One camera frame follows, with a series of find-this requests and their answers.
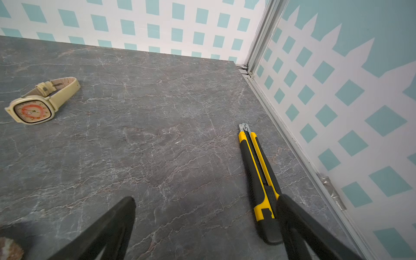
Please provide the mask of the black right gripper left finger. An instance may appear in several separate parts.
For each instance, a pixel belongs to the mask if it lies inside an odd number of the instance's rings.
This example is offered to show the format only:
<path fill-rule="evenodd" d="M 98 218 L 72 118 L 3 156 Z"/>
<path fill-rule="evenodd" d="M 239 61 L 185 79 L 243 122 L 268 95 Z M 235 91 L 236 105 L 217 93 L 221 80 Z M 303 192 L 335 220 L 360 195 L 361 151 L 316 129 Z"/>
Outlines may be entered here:
<path fill-rule="evenodd" d="M 135 222 L 133 197 L 123 198 L 51 260 L 123 260 Z"/>

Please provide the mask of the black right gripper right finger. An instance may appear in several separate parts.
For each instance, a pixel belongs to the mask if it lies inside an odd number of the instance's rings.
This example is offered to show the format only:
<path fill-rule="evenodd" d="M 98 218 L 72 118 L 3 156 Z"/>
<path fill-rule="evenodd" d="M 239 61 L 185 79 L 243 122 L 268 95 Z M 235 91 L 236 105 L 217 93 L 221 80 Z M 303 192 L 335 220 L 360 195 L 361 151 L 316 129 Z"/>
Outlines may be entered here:
<path fill-rule="evenodd" d="M 310 260 L 310 247 L 321 260 L 360 260 L 289 196 L 280 195 L 276 211 L 287 256 L 290 260 Z"/>

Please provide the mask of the cream square dial watch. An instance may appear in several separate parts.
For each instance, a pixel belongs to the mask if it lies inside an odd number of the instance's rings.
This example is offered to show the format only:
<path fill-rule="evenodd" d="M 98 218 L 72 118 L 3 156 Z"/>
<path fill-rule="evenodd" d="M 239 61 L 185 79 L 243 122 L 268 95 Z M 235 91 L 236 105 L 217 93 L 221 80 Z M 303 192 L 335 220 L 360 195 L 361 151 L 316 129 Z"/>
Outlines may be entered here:
<path fill-rule="evenodd" d="M 75 77 L 41 82 L 27 94 L 13 100 L 5 111 L 18 123 L 38 125 L 52 120 L 80 87 Z"/>

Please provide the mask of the yellow black utility knife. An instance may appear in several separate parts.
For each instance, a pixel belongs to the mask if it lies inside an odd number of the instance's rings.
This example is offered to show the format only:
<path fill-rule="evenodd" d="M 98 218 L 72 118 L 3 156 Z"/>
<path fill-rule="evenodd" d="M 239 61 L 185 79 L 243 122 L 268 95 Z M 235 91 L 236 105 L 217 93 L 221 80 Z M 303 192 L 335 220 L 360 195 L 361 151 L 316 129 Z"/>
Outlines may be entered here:
<path fill-rule="evenodd" d="M 280 186 L 256 133 L 250 131 L 248 124 L 239 125 L 238 138 L 259 235 L 266 244 L 279 245 L 283 238 L 274 207 Z"/>

